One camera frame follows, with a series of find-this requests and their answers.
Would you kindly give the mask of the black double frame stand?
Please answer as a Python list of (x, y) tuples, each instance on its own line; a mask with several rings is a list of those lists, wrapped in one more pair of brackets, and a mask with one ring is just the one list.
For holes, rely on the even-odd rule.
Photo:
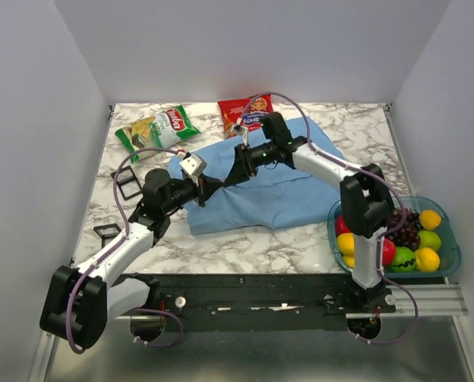
[[(142, 186), (135, 172), (130, 166), (122, 168), (117, 178), (117, 190), (124, 201), (130, 201), (142, 194)], [(104, 248), (113, 240), (122, 229), (116, 223), (100, 224), (93, 228), (94, 233), (101, 240), (101, 248)]]

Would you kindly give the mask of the yellow lemon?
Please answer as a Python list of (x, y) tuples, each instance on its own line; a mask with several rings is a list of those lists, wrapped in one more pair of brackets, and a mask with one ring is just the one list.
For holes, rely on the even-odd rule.
[(355, 257), (354, 256), (344, 255), (343, 260), (349, 268), (351, 268), (351, 269), (354, 268), (354, 266), (355, 266)]
[(434, 210), (425, 209), (419, 214), (418, 220), (425, 230), (433, 231), (440, 226), (442, 217)]
[(419, 248), (414, 252), (416, 269), (420, 272), (435, 272), (439, 269), (441, 260), (432, 248)]
[(351, 232), (345, 232), (336, 238), (339, 252), (342, 256), (355, 256), (355, 241)]

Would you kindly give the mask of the green lime lower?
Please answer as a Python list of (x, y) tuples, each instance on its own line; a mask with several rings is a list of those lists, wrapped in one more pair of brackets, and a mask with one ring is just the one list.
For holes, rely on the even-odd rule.
[(407, 273), (416, 269), (416, 256), (413, 251), (406, 247), (396, 247), (396, 254), (389, 265), (389, 269), (395, 273)]

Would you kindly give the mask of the yellow lemon upper left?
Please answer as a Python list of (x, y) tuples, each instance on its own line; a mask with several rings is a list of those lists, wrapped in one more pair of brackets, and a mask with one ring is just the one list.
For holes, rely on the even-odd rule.
[(342, 256), (355, 256), (355, 241), (351, 232), (345, 232), (336, 238), (339, 252)]

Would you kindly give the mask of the red apple toy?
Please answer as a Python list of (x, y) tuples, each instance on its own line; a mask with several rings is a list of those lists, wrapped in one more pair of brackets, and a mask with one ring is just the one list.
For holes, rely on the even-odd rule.
[(391, 240), (385, 239), (383, 241), (383, 266), (388, 267), (394, 261), (395, 256), (396, 246)]

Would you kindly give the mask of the red dragon fruit toy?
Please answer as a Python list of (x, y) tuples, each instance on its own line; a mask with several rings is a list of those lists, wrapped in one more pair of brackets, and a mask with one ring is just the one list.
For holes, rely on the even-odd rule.
[(344, 233), (350, 233), (351, 232), (349, 227), (344, 222), (344, 218), (343, 218), (342, 214), (340, 214), (335, 220), (335, 232), (336, 232), (337, 236), (339, 236), (341, 234), (344, 234)]

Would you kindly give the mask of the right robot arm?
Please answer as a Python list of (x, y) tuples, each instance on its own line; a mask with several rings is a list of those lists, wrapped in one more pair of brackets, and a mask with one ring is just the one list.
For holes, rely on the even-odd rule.
[(276, 162), (306, 172), (337, 190), (354, 240), (352, 280), (356, 287), (348, 292), (348, 301), (354, 310), (369, 310), (384, 289), (383, 241), (394, 207), (382, 170), (373, 164), (358, 166), (322, 150), (311, 140), (310, 131), (294, 138), (278, 112), (263, 117), (261, 125), (266, 141), (255, 147), (250, 146), (247, 127), (241, 123), (232, 126), (231, 131), (242, 136), (243, 142), (235, 147), (234, 164), (224, 185), (248, 181), (258, 174), (260, 166)]

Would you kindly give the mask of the green chips bag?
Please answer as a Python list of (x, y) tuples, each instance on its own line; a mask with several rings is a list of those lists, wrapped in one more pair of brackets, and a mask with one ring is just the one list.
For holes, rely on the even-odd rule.
[(134, 153), (130, 159), (132, 163), (157, 153), (157, 151), (138, 153), (141, 149), (169, 149), (199, 134), (200, 131), (193, 125), (186, 110), (180, 104), (163, 108), (115, 132), (115, 136), (126, 150)]

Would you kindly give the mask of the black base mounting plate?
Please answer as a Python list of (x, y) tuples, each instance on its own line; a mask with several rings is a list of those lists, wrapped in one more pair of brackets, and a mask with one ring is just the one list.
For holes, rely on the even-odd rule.
[(351, 330), (374, 337), (384, 318), (445, 312), (439, 280), (385, 283), (364, 303), (348, 275), (120, 275), (107, 294), (108, 320), (159, 315), (168, 331)]

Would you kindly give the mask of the yellow lemon lower left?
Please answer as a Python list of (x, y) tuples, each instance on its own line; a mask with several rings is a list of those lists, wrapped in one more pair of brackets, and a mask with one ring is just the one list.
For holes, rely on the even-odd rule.
[(343, 260), (349, 268), (351, 268), (351, 269), (354, 268), (354, 266), (355, 266), (355, 257), (354, 256), (344, 255)]

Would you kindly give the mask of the light blue shirt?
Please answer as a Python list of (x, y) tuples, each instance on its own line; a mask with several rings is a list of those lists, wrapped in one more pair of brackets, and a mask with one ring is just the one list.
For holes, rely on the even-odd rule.
[[(343, 158), (321, 128), (310, 117), (308, 121), (313, 143)], [(229, 138), (192, 153), (206, 161), (205, 175), (223, 179), (241, 142), (240, 137)], [(279, 229), (319, 223), (339, 199), (339, 191), (313, 175), (277, 164), (260, 167), (249, 181), (219, 189), (204, 208), (190, 202), (185, 209), (191, 234), (201, 235), (257, 225)]]

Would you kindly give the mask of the aluminium rail frame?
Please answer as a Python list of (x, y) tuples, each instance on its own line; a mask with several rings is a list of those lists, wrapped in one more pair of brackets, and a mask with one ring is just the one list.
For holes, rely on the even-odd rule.
[(34, 381), (469, 381), (458, 285), (345, 275), (52, 283)]

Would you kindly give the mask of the red candy bag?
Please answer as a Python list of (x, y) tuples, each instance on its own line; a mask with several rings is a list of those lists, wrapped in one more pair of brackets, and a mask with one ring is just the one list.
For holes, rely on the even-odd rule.
[(252, 97), (242, 99), (220, 100), (218, 106), (223, 121), (223, 136), (232, 138), (235, 133), (231, 128), (240, 122), (249, 131), (261, 128), (261, 118), (274, 111), (270, 95), (262, 95), (251, 102)]

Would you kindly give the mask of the yellow lemon back right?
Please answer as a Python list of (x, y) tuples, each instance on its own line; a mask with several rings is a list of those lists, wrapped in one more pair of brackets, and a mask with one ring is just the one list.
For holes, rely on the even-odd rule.
[(434, 210), (425, 209), (419, 214), (418, 220), (425, 230), (433, 231), (440, 226), (442, 217)]

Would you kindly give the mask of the dark purple grape bunch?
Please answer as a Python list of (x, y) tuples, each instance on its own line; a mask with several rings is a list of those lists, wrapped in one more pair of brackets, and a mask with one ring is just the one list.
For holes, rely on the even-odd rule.
[(405, 247), (411, 251), (416, 251), (421, 243), (419, 232), (422, 230), (417, 211), (407, 208), (394, 209), (390, 215), (387, 228), (394, 228), (400, 222), (402, 216), (406, 218), (404, 224), (397, 231), (386, 235), (386, 238), (396, 247)]

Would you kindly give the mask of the teal plastic fruit container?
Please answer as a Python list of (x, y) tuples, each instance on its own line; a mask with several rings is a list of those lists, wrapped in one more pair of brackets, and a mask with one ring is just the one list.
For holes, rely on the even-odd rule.
[[(441, 264), (439, 269), (435, 272), (420, 272), (417, 269), (407, 273), (395, 273), (391, 271), (388, 267), (384, 267), (385, 274), (390, 279), (400, 279), (400, 278), (427, 278), (427, 277), (445, 277), (453, 274), (461, 263), (461, 250), (459, 244), (456, 241), (456, 238), (451, 229), (449, 218), (443, 208), (427, 199), (425, 197), (404, 197), (402, 199), (404, 206), (407, 209), (412, 209), (417, 211), (419, 214), (425, 209), (431, 209), (438, 212), (442, 217), (442, 222), (440, 226), (433, 230), (436, 232), (442, 241), (441, 248), (436, 251), (439, 255)], [(349, 268), (343, 260), (343, 256), (340, 254), (338, 245), (337, 245), (337, 235), (335, 232), (335, 220), (341, 214), (341, 203), (335, 203), (329, 212), (328, 215), (328, 238), (331, 247), (331, 251), (336, 259), (338, 265), (350, 273), (353, 269)]]

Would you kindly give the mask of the yellow lemon front right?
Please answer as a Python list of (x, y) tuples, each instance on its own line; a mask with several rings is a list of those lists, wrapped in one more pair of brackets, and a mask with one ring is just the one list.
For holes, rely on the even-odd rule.
[(420, 272), (435, 272), (439, 269), (441, 260), (432, 248), (419, 248), (414, 252), (416, 269)]

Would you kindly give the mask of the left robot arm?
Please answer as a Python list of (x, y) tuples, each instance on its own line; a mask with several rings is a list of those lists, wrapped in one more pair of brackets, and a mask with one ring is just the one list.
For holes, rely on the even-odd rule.
[(41, 313), (41, 329), (67, 340), (77, 354), (92, 347), (106, 327), (107, 294), (117, 278), (165, 235), (171, 213), (190, 201), (204, 204), (224, 183), (203, 173), (176, 179), (167, 170), (149, 171), (142, 199), (126, 227), (78, 267), (55, 270)]

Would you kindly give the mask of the green lime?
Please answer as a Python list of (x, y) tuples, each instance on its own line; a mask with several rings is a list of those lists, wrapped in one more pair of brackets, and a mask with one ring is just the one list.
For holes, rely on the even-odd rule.
[(430, 248), (434, 251), (438, 251), (441, 248), (442, 241), (436, 232), (421, 230), (418, 232), (418, 237), (420, 239), (420, 248)]
[(389, 265), (389, 269), (395, 273), (407, 273), (416, 269), (416, 256), (413, 251), (406, 247), (396, 247), (396, 254)]

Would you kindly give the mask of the green lime upper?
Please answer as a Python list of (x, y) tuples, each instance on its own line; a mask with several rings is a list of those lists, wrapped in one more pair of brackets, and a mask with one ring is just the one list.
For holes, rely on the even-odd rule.
[(441, 248), (442, 241), (436, 232), (421, 230), (418, 232), (418, 237), (420, 239), (420, 248), (430, 248), (434, 251), (438, 251)]

